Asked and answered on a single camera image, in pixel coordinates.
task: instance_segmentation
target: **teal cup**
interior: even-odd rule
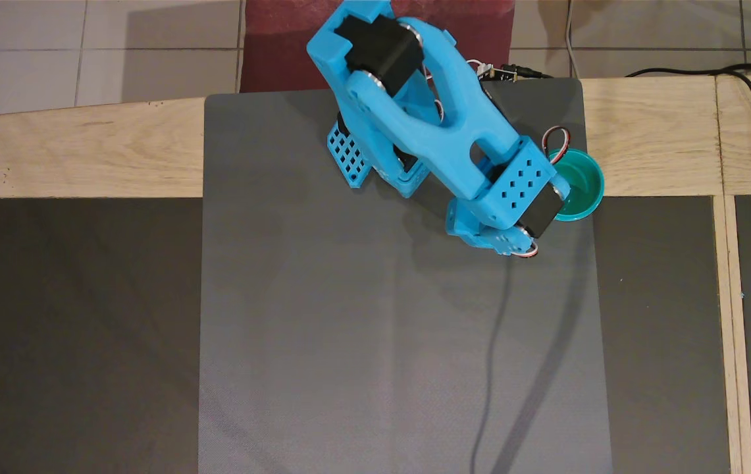
[[[558,151],[553,150],[550,156]],[[604,198],[604,172],[598,162],[580,150],[568,148],[554,169],[571,185],[571,192],[562,210],[556,214],[556,220],[571,222],[593,213]]]

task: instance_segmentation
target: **white floor tile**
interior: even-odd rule
[[[83,50],[77,105],[236,92],[237,51]]]
[[[79,51],[0,51],[0,114],[74,106]]]
[[[0,50],[79,49],[82,0],[0,2]]]

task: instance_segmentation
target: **red fabric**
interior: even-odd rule
[[[506,63],[514,0],[393,0],[396,16],[448,30],[467,59]],[[242,92],[326,89],[305,45],[341,0],[248,0]]]

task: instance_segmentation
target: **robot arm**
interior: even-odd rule
[[[532,256],[534,239],[571,187],[513,129],[455,43],[419,19],[395,19],[387,0],[342,3],[308,45],[340,108],[327,145],[351,187],[375,168],[408,198],[432,172],[455,197],[448,234],[502,255]],[[477,163],[469,156],[474,145],[484,152]]]

